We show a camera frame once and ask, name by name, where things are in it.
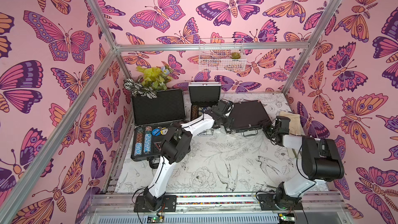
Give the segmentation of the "aluminium front rail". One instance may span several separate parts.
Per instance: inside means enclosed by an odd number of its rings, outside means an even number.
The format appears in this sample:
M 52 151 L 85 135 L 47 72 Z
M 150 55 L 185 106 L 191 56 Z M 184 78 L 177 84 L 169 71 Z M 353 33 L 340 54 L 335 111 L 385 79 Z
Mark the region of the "aluminium front rail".
M 301 200 L 302 210 L 262 211 L 253 192 L 170 194 L 175 212 L 135 213 L 135 196 L 94 197 L 85 224 L 353 224 L 343 198 L 333 191 L 313 191 Z

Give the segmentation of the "green artificial plant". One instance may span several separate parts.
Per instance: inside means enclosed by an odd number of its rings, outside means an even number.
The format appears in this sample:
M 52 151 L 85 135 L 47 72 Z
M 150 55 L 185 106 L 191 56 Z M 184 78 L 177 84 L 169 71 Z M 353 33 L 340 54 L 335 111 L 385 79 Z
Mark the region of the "green artificial plant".
M 167 90 L 167 84 L 173 79 L 171 76 L 173 70 L 168 65 L 151 68 L 138 66 L 136 70 L 142 73 L 138 77 L 137 82 L 155 91 Z

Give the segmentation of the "striped leaf plant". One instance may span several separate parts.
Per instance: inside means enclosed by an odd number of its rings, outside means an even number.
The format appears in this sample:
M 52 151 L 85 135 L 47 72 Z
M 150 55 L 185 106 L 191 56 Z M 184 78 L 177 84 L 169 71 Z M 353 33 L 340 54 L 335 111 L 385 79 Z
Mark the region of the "striped leaf plant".
M 125 79 L 123 82 L 124 88 L 134 97 L 147 97 L 149 99 L 157 98 L 157 93 L 150 87 L 144 87 L 141 83 L 137 83 L 133 79 Z

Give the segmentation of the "small green succulent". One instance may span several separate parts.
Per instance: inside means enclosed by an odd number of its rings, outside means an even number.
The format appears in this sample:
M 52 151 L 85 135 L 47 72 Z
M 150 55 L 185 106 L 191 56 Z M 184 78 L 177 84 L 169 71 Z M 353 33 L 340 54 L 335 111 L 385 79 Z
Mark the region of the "small green succulent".
M 240 52 L 233 52 L 233 53 L 231 53 L 230 58 L 234 59 L 234 60 L 240 59 L 241 54 L 240 54 Z

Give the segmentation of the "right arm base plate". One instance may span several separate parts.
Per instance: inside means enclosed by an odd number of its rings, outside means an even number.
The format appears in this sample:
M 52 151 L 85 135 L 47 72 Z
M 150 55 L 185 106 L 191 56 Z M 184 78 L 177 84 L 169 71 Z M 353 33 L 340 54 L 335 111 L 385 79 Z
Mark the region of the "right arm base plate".
M 255 194 L 262 211 L 302 210 L 301 198 L 284 195 L 279 191 L 257 191 Z

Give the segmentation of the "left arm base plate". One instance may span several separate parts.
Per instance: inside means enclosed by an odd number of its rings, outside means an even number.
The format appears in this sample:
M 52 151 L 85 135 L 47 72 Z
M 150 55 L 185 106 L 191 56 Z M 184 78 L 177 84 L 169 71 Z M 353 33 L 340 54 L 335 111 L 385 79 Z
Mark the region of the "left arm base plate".
M 176 195 L 164 195 L 156 200 L 150 199 L 145 196 L 138 196 L 134 201 L 134 212 L 175 212 L 177 206 Z

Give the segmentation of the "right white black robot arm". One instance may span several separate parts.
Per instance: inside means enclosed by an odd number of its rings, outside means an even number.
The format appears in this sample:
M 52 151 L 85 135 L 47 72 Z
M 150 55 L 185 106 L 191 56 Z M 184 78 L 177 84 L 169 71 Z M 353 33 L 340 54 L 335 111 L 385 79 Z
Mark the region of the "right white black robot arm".
M 270 120 L 261 123 L 262 130 L 270 141 L 301 154 L 301 165 L 296 166 L 298 175 L 282 182 L 276 189 L 274 199 L 277 203 L 298 202 L 319 181 L 331 182 L 345 175 L 343 162 L 333 140 L 293 135 L 289 124 L 290 119 L 285 116 L 277 116 L 275 124 Z

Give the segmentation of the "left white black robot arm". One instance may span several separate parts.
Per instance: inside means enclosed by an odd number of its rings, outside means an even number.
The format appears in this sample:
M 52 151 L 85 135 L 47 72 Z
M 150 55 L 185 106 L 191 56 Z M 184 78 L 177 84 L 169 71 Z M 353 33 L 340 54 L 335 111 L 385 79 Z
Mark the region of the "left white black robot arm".
M 174 168 L 190 152 L 192 138 L 215 126 L 224 125 L 232 109 L 231 101 L 221 99 L 216 105 L 207 107 L 200 117 L 168 129 L 161 142 L 159 166 L 152 182 L 144 190 L 144 199 L 151 208 L 158 209 L 162 203 Z

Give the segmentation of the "cream work glove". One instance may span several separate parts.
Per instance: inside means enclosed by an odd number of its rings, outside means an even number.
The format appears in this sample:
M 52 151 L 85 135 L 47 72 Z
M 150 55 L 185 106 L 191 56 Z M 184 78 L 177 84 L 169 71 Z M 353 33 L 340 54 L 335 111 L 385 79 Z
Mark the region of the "cream work glove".
M 301 136 L 305 135 L 305 132 L 301 125 L 300 115 L 289 113 L 286 111 L 280 111 L 279 115 L 290 119 L 290 122 L 289 122 L 289 133 L 290 134 L 301 135 Z

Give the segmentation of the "small silver poker case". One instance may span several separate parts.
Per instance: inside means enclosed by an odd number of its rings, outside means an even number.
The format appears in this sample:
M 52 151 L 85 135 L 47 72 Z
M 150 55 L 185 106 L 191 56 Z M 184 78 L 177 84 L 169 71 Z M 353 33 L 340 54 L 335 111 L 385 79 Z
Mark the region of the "small silver poker case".
M 192 82 L 188 85 L 191 102 L 191 120 L 203 114 L 207 107 L 216 105 L 220 100 L 221 83 L 218 82 Z

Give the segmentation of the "large black poker case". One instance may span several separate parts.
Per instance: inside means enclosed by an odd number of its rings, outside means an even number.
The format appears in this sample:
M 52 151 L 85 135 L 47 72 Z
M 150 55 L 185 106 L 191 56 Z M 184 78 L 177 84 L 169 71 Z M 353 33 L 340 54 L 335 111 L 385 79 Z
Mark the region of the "large black poker case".
M 183 91 L 159 91 L 154 99 L 135 96 L 132 104 L 134 133 L 131 140 L 131 159 L 134 162 L 148 162 L 152 169 L 156 169 L 163 137 L 160 131 L 186 118 Z

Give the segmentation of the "black aluminium poker case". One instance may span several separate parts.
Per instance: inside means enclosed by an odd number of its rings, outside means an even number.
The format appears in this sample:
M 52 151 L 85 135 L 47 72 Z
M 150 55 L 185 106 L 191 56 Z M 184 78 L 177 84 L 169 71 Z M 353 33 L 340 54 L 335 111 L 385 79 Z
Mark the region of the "black aluminium poker case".
M 227 134 L 240 133 L 248 138 L 259 130 L 271 126 L 272 121 L 260 101 L 245 101 L 233 104 L 224 129 Z

